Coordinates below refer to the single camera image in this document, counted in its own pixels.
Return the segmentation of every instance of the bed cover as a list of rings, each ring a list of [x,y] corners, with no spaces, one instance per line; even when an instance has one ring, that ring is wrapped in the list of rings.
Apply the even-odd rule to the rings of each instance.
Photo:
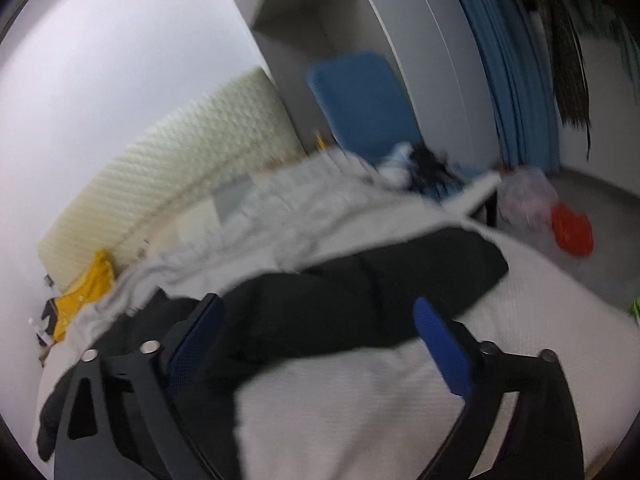
[[[157,286],[169,295],[224,294],[267,270],[292,271],[341,254],[411,239],[445,225],[481,232],[500,247],[507,277],[462,320],[504,351],[561,359],[577,410],[586,466],[615,449],[640,410],[640,332],[546,258],[422,197],[385,187],[355,156],[329,150],[281,171],[201,244],[132,266],[88,305],[46,361],[37,413],[58,378],[122,312]],[[419,340],[292,360],[236,393],[245,479],[411,479],[427,465],[462,402],[449,393]],[[476,472],[495,457],[513,409],[508,397]],[[37,460],[34,422],[32,447]],[[44,465],[53,478],[53,461]]]

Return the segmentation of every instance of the gray floor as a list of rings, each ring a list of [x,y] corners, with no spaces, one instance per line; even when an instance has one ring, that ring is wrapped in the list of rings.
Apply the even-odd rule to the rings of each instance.
[[[519,232],[502,221],[498,228],[545,254],[588,289],[618,308],[640,296],[640,198],[573,171],[550,178],[560,200],[587,213],[594,249],[587,258],[562,251],[549,230]]]

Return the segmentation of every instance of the plastic bag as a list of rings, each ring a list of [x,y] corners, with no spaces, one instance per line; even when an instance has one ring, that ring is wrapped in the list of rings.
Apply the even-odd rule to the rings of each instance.
[[[498,188],[501,216],[519,228],[543,229],[551,223],[558,193],[539,168],[518,168]]]
[[[593,231],[585,214],[556,204],[551,211],[551,227],[558,246],[573,256],[589,256],[593,252]]]

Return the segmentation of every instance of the silver screw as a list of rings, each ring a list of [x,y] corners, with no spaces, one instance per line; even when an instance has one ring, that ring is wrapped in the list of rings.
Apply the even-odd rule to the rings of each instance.
[[[558,361],[558,355],[553,351],[545,348],[542,352],[540,352],[540,357],[542,357],[548,363],[555,363]]]
[[[88,363],[98,357],[98,351],[95,348],[91,348],[82,354],[82,361]]]
[[[485,355],[496,355],[500,349],[493,341],[482,341],[480,351]]]
[[[157,352],[160,348],[160,342],[152,339],[151,341],[145,341],[140,345],[140,351],[143,354],[152,354],[153,352]]]

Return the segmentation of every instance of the yellow cloth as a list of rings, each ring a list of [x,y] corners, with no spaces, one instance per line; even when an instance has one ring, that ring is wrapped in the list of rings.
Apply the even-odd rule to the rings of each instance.
[[[73,282],[68,292],[54,300],[58,311],[58,321],[53,331],[56,342],[65,338],[66,327],[78,311],[87,303],[98,301],[111,290],[115,276],[110,256],[104,249],[95,253],[88,269]]]

